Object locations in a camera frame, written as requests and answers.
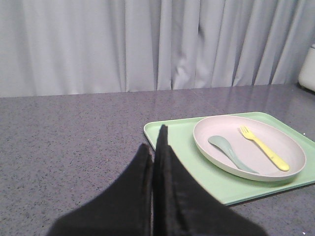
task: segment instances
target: green tray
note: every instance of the green tray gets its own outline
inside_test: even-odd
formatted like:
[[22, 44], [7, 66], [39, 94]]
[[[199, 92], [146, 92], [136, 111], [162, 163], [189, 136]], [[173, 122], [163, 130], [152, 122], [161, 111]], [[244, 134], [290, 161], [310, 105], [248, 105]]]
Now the green tray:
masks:
[[206, 159], [195, 145], [193, 128], [204, 117], [150, 122], [144, 126], [144, 133], [155, 149], [159, 129], [162, 124], [167, 125], [168, 143], [173, 147], [181, 163], [206, 191], [225, 205], [315, 182], [315, 143], [313, 141], [266, 113], [250, 112], [231, 115], [264, 122], [289, 135], [306, 154], [305, 168], [294, 178], [276, 182], [248, 180], [223, 171]]

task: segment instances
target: yellow fork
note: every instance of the yellow fork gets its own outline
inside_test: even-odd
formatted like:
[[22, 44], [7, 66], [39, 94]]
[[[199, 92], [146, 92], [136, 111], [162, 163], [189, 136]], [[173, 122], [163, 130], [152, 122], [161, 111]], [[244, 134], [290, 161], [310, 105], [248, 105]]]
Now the yellow fork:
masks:
[[259, 138], [257, 138], [246, 126], [241, 126], [242, 135], [249, 140], [253, 140], [264, 151], [269, 159], [275, 164], [275, 166], [282, 170], [288, 171], [290, 166], [283, 161], [277, 154], [275, 154], [270, 148], [267, 147]]

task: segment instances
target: spoon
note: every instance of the spoon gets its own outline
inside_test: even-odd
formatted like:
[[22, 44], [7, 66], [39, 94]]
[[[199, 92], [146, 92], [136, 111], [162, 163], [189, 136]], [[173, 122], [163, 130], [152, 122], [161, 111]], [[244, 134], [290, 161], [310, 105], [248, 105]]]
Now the spoon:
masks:
[[229, 143], [228, 140], [226, 140], [226, 138], [219, 135], [215, 135], [215, 136], [211, 136], [208, 139], [208, 142], [215, 145], [221, 151], [223, 151], [224, 154], [237, 166], [238, 169], [258, 174], [258, 172], [252, 170], [251, 168], [246, 166], [240, 159], [238, 159], [237, 155], [232, 149], [231, 144]]

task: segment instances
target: white curtain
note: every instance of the white curtain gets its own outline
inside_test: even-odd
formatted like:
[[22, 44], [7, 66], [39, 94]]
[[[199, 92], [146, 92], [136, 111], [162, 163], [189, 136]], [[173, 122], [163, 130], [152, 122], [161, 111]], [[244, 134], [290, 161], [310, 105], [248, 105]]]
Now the white curtain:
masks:
[[315, 0], [0, 0], [0, 97], [297, 82]]

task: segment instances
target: table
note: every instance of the table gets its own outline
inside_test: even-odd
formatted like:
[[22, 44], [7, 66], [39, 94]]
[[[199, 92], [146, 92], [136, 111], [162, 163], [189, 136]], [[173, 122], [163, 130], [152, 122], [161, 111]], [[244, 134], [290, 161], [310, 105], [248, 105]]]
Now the table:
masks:
[[[43, 236], [92, 200], [148, 144], [148, 122], [253, 111], [315, 141], [315, 94], [294, 84], [0, 98], [0, 235]], [[315, 235], [315, 185], [231, 208], [271, 236]]]

